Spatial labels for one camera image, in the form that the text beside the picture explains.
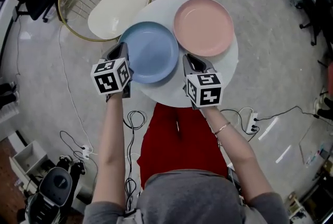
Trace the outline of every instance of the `wooden floor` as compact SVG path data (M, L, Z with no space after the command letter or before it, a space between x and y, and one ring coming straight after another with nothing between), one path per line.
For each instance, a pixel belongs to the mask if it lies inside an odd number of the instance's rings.
M9 157L16 153L8 139L0 142L0 216L7 223L17 223L16 212L24 208L24 195L15 187L17 176L11 170Z

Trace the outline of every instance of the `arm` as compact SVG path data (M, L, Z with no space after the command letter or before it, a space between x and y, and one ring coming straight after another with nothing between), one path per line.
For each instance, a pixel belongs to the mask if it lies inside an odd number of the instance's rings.
M125 153L122 92L107 103L98 153L98 175L93 202L107 201L125 209Z
M228 120L216 107L203 108L202 112L213 131L218 131L228 123ZM247 202L260 194L273 192L259 167L251 146L232 125L225 127L217 134L217 137L234 165Z

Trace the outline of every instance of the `power strip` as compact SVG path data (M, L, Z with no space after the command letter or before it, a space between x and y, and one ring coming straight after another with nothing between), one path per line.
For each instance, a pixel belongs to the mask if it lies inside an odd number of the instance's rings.
M250 114L250 117L248 120L248 125L246 126L246 130L245 130L248 134L253 133L253 131L251 131L251 129L253 129L252 126L256 124L256 121L254 120L256 117L258 117L258 113L253 112Z
M82 146L82 148L83 148L82 149L82 157L86 160L89 160L89 155L90 155L92 149L89 146L85 145L85 144Z

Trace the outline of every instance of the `wire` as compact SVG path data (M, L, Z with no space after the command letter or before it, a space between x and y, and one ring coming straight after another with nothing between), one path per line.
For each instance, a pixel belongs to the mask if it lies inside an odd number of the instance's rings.
M72 150L72 152L73 152L73 156L74 157L76 157L76 160L79 160L80 162L82 162L83 164L84 164L84 160L83 160L83 157L82 156L79 156L79 154L83 154L81 151L74 151L65 141L64 141L64 139L61 137L61 132L63 132L63 133L66 133L70 138L72 138L72 140L73 140L73 142L75 143L75 145L77 145L79 148L81 148L82 149L82 147L81 146L79 146L78 144L77 144L77 142L74 140L74 138L68 133L68 132L66 132L66 131L60 131L60 138L61 138L61 140L65 143L65 145L67 145L69 148L70 148L70 150ZM94 164L95 164L95 166L96 166L96 174L95 174L95 178L94 178L94 183L93 183L93 190L92 190L92 193L91 193L91 197L93 196L93 194L94 194L94 190L95 190L95 185L96 185L96 179L97 179L97 174L98 174L98 165L96 164L96 162L93 160L93 159L89 159L89 160L91 160Z
M255 135L255 134L257 134L258 133L258 131L256 131L255 133L247 133L245 130L244 130L244 128L243 128L243 120L242 120L242 118L241 118L241 115L238 113L238 111L236 111L236 110L232 110L232 109L224 109L224 110L220 110L221 112L223 112L223 111L234 111L234 112L236 112L237 114L238 114L238 116L240 117L240 126L241 126L241 129L243 130L243 132L244 133L246 133L247 135Z
M252 138L255 137L255 136L257 135L257 133L260 131L260 128L259 128L258 126L255 126L255 127L253 128L253 129L255 130L253 133L251 133L251 134L247 133L247 132L244 130L244 128L243 128L243 119L241 118L241 115L239 114L238 111L236 111L236 110L232 110L232 109L224 109L224 110L220 110L220 112L223 112L223 111L234 111L234 112L236 112L236 113L238 114L238 117L240 118L241 129L242 129L243 132L246 133L247 135L252 135L252 137L250 138L250 140L248 140L248 142L250 142L250 141L252 140ZM218 147L221 149L220 141L219 141L218 137L216 137L216 138L217 138L217 145L218 145Z
M133 121L132 121L132 118L135 113L140 114L143 118L142 122L138 126L134 126ZM135 138L134 131L139 130L140 128L142 128L145 125L145 123L147 122L147 115L143 111L135 110L135 111L131 111L127 115L127 120L129 123L127 123L125 121L125 119L123 119L123 123L132 130L132 138L131 138L131 141L130 141L129 145L127 146L127 150L126 150L126 157L129 162L129 165L130 165L130 171L129 171L129 176L127 177L127 179L125 181L125 192L127 195L126 208L127 208L127 211L130 211L131 207L132 207L133 193L135 192L136 187L137 187L135 180L132 179L132 153L131 153L131 151L132 151L132 146L133 146L134 138Z
M72 138L72 140L73 140L73 142L79 147L79 148L81 148L81 149L83 149L83 147L81 147L81 146L79 146L78 144L77 144L77 142L74 140L74 138L68 133L68 132L66 132L66 131L64 131L64 130L61 130L60 131L60 138L61 138L61 140L74 152L74 150L64 141L64 139L62 138L62 136L61 136L61 133L65 133L65 134L67 134L70 138Z
M94 162L94 164L96 166L96 174L95 174L95 178L94 178L94 182L93 182L93 191L92 191L92 193L90 195L92 197L93 194L94 194L95 187L96 187L96 179L97 179L97 175L98 175L98 166L97 166L96 162L93 159L89 159L89 160L91 160L92 162Z
M81 124L82 130L84 131L84 133L85 133L85 135L86 135L86 137L87 137L87 139L88 139L88 142L89 142L89 144L90 144L90 146L91 146L91 148L92 148L92 151L91 151L91 152L88 152L88 153L89 153L89 154L93 154L93 155L97 155L96 153L94 153L94 147L93 147L92 143L90 142L90 139L89 139L89 136L88 136L87 132L86 132L85 129L83 128L82 120L81 120L81 118L80 118L80 116L79 116L79 114L78 114L78 110L76 109L76 106L75 106L75 104L74 104L74 100L73 100L73 97L72 97L72 92L71 92L71 90L70 90L70 88L69 88L68 78L67 78L66 70L65 70L65 63L64 63L64 61L63 61L62 54L61 54L60 32L61 32L61 28L62 28L62 27L63 27L63 24L62 24L62 25L60 26L60 28L59 28L58 43L59 43L59 50L60 50L60 57L61 57L61 61L62 61L63 73L64 73L64 75L65 75L66 83L67 83L67 89L68 89L68 92L69 92L69 94L70 94L70 96L71 96L72 104L73 104L73 106L74 106L74 109L75 109L76 115L78 116L78 119L79 119L79 121L80 121L80 124Z
M254 112L253 108L250 108L250 107L244 107L244 108L241 108L238 113L240 115L240 113L244 110L244 109L250 109L252 111L252 113ZM235 127L239 124L239 116L237 116L237 124L235 125Z
M22 28L20 17L18 17L17 20L19 21L20 28L19 28L19 32L17 33L17 56L16 56L16 71L17 71L17 73L15 74L16 84L18 84L17 76L18 75L21 76L21 73L20 73L20 70L19 70L19 54L20 54L20 52L19 52L19 37L20 37L20 33L21 33L21 28Z
M264 120L270 120L270 119L272 119L272 118L274 118L274 117L276 117L276 116L280 116L280 115L285 114L285 113L287 113L287 112L289 112L289 111L291 111L291 110L293 110L293 109L296 109L296 108L299 109L299 110L301 111L302 114L305 114L305 115L311 115L311 116L313 116L313 117L315 117L315 118L317 118L317 119L319 119L319 120L321 120L321 121L323 121L323 122L326 122L326 123L329 124L330 126L333 126L333 125L330 124L328 121L324 120L323 118L320 118L319 115L317 115L317 114L304 112L299 106L294 106L294 107L292 107L291 109L289 109L289 110L287 110L287 111L284 111L284 112L279 113L279 114L275 114L275 115L273 115L273 116L271 116L271 117L268 117L268 118L260 118L260 119L255 118L254 120L255 120L256 122L260 122L260 121L264 121Z
M72 19L72 20L67 20L68 22L70 22L70 21L75 21L75 20L79 17L79 15L80 15L80 13L81 13L81 11L82 11L82 9L83 9L83 2L82 2L82 1L79 1L79 0L76 0L76 1L77 1L77 2L81 2L81 9L80 9L78 15L77 15L74 19Z
M30 180L28 181L28 184L27 184L27 186L25 187L25 190L24 190L24 192L26 192L26 191L27 191L27 189L28 189L28 186L29 186L29 184L30 184L31 180L32 180L32 178L30 178Z
M257 133L260 131L260 128L258 127L258 126L256 126L255 128L258 128L258 131L250 138L250 140L248 140L248 143L252 140L252 138L254 137L254 136L256 136L257 135Z
M132 153L131 156L132 155L137 155L138 157L140 157L140 155L138 153Z

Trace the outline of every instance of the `concrete floor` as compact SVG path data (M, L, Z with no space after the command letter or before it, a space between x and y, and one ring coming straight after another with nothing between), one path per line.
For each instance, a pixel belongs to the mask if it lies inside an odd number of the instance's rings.
M299 29L299 24L306 21L304 13L290 6L287 0L216 1L222 3L232 16L239 47L239 63L224 91L221 108L239 110L252 107L259 117L271 116L295 105L305 112L312 112L314 99L325 82L325 74L317 64L317 59L325 51L325 44L320 38L318 45L312 47L309 31ZM41 20L32 21L23 16L21 25L18 37L21 75L18 78L22 121L17 128L28 141L37 140L48 156L56 161L60 154L71 154L59 138L60 130L70 133L79 144L88 143L63 73L58 45L60 23L54 19L44 24ZM14 80L17 73L18 30L16 23L10 32L3 59L2 75L9 81ZM96 152L106 104L105 98L96 93L90 71L107 45L84 41L65 27L61 29L60 43L73 100ZM145 111L148 122L154 106L154 101L135 89L131 99L124 100L125 114L131 110ZM226 115L236 123L233 114ZM242 116L246 120L248 111L244 110ZM313 183L312 178L322 160L319 157L306 167L299 142L304 137L300 145L307 159L322 143L332 143L329 136L331 128L295 109L280 116L259 141L258 137L271 122L259 122L261 131L252 139L251 145L273 188L283 198L292 191L301 194ZM135 133L133 152L140 154L147 127L148 124ZM126 145L130 138L131 131L126 128ZM75 147L70 138L67 142ZM284 158L276 163L289 146ZM132 156L134 160L137 158L136 154ZM86 167L88 173L84 180L89 190L96 168L89 161ZM135 163L135 179L138 179L137 172Z

